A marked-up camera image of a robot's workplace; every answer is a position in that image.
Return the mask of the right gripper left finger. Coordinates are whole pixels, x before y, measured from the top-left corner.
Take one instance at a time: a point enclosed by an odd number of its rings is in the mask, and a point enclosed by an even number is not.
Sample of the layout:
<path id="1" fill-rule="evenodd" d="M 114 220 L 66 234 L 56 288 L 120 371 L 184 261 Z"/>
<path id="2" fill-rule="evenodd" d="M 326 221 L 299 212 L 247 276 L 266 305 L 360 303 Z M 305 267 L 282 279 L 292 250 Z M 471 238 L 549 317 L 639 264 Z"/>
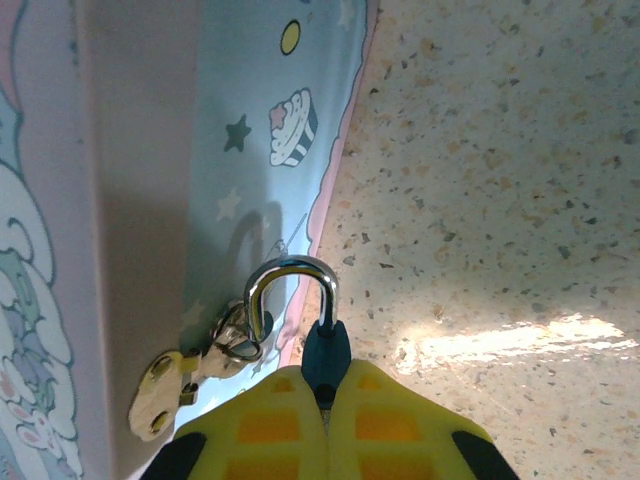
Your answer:
<path id="1" fill-rule="evenodd" d="M 180 427 L 146 479 L 326 479 L 328 440 L 301 369 L 285 367 Z"/>

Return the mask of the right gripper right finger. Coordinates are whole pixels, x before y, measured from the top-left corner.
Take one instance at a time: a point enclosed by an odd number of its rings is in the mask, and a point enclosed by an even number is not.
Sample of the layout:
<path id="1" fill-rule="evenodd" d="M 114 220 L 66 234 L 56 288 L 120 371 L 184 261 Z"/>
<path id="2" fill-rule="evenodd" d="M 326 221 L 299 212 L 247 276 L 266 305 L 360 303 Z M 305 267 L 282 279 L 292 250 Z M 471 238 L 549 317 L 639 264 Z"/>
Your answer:
<path id="1" fill-rule="evenodd" d="M 480 425 L 354 360 L 329 421 L 330 479 L 516 479 Z"/>

